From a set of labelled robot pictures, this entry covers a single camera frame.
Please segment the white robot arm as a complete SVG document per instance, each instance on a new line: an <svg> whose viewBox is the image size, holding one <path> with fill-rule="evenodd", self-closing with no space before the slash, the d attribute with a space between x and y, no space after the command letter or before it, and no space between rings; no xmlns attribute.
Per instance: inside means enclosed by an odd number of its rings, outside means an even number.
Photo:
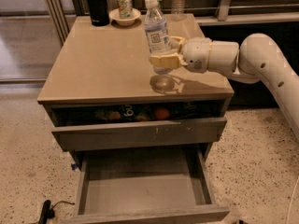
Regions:
<svg viewBox="0 0 299 224"><path fill-rule="evenodd" d="M149 56L151 64L190 72L216 72L242 83L261 81L275 98L299 138L299 76L277 43L268 35L249 35L241 44L207 37L170 38L172 48Z"/></svg>

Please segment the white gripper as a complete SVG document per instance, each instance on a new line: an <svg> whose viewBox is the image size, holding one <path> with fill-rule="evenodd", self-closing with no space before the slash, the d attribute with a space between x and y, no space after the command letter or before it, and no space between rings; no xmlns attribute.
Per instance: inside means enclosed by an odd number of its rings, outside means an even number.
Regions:
<svg viewBox="0 0 299 224"><path fill-rule="evenodd" d="M179 69L184 66L190 72L205 73L212 43L209 38L195 37L186 41L184 37L171 36L169 41L171 49L181 51L182 55L177 53L151 55L152 65L168 69Z"/></svg>

